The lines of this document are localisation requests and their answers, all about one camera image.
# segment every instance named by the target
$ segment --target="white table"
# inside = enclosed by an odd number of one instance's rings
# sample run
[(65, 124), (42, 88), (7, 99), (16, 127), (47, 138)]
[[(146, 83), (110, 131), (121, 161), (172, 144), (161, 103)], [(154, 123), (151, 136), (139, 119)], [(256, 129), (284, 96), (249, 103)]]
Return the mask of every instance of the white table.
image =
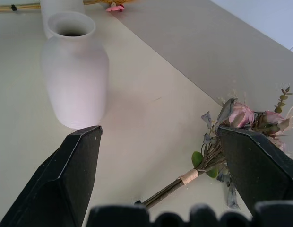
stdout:
[[(206, 124), (220, 106), (114, 16), (87, 8), (111, 63), (108, 109), (101, 125), (95, 187), (89, 207), (145, 200), (192, 168)], [(0, 14), (0, 220), (37, 167), (72, 130), (55, 118), (39, 69), (45, 42), (39, 12)], [(224, 185), (206, 175), (150, 210), (188, 219), (195, 203), (220, 215)], [(249, 216), (239, 199), (240, 212)]]

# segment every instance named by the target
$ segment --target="vase opening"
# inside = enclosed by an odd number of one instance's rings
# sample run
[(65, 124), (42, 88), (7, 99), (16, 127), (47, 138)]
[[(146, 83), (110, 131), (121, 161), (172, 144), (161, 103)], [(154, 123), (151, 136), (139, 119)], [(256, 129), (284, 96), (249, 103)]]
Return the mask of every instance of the vase opening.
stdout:
[(91, 35), (95, 31), (94, 21), (78, 12), (61, 12), (48, 20), (49, 31), (56, 37), (76, 39)]

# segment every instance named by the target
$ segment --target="table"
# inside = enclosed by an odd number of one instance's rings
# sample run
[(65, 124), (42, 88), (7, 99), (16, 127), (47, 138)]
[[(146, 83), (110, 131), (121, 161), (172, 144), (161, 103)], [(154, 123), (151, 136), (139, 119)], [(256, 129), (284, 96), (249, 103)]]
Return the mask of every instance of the table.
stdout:
[[(210, 111), (216, 118), (221, 107), (102, 6), (89, 6), (86, 14), (111, 63), (89, 208), (143, 201), (192, 168), (191, 154), (207, 130), (200, 116)], [(42, 81), (45, 41), (39, 12), (0, 14), (0, 220), (72, 132), (55, 118)], [(223, 184), (201, 175), (153, 207), (151, 219), (174, 211), (187, 220), (195, 203), (209, 204), (220, 216), (228, 210), (225, 193)]]

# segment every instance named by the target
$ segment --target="ceramic vase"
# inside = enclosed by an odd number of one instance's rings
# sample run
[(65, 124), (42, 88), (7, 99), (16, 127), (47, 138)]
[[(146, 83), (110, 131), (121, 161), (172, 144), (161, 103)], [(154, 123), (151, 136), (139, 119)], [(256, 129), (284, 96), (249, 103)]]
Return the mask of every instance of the ceramic vase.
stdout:
[(58, 120), (72, 129), (97, 125), (105, 112), (109, 60), (95, 39), (95, 23), (78, 12), (51, 16), (53, 35), (41, 55), (41, 68)]
[(85, 13), (83, 0), (41, 0), (43, 30), (48, 39), (52, 37), (47, 27), (49, 18), (56, 13), (64, 11)]

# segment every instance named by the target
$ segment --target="wooden stick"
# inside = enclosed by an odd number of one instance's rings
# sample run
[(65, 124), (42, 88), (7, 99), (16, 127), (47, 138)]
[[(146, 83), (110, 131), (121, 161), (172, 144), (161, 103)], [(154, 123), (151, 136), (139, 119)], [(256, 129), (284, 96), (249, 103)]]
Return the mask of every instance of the wooden stick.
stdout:
[[(96, 4), (96, 3), (109, 3), (112, 4), (115, 2), (116, 4), (124, 4), (124, 3), (129, 3), (133, 2), (134, 0), (84, 0), (84, 5), (91, 5), (91, 4)], [(12, 6), (15, 6), (17, 10), (28, 10), (28, 9), (40, 9), (41, 5), (39, 3), (36, 4), (21, 4), (21, 5), (6, 5), (6, 6), (0, 6), (0, 12), (11, 12)]]

